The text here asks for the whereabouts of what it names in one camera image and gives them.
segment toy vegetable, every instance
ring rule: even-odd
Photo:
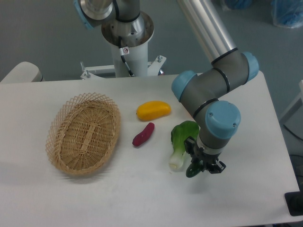
[[[151,121],[168,115],[171,111],[170,105],[162,101],[149,101],[140,105],[137,109],[137,117],[141,121]]]
[[[189,137],[197,138],[199,134],[199,126],[196,122],[185,121],[173,128],[171,131],[171,142],[174,152],[170,156],[169,166],[173,170],[178,170],[183,166],[185,157],[184,141]]]
[[[133,145],[135,147],[138,147],[143,143],[145,143],[151,137],[154,129],[155,129],[154,123],[152,122],[148,123],[148,125],[144,128],[144,130],[135,136],[135,138],[133,139]]]

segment blue plastic bag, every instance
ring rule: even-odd
[[[275,26],[295,28],[303,25],[303,0],[273,0]]]

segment metal bracket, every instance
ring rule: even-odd
[[[147,75],[148,76],[158,76],[163,75],[161,67],[166,61],[166,57],[159,55],[154,62],[148,62]],[[94,67],[85,67],[83,62],[80,62],[82,68],[82,79],[102,79],[104,77],[96,76],[96,74],[107,74],[114,73],[114,65],[105,65],[105,66],[94,66]]]

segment wicker basket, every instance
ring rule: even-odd
[[[88,93],[63,105],[46,142],[51,163],[67,174],[84,175],[104,165],[120,132],[120,112],[105,95]]]

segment gray floor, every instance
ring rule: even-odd
[[[279,116],[300,91],[303,27],[273,26],[270,2],[255,0],[249,9],[223,12],[219,0],[214,0],[239,50],[252,52],[258,58]],[[166,56],[166,74],[210,69],[175,0],[142,0],[141,9],[155,25],[149,42],[150,61],[159,54]],[[112,64],[100,28],[87,31],[72,0],[0,0],[0,80],[22,61],[38,66],[45,80],[79,79],[80,61],[85,66]],[[288,125],[303,137],[302,114],[300,110]],[[303,155],[303,143],[282,131],[289,153]]]

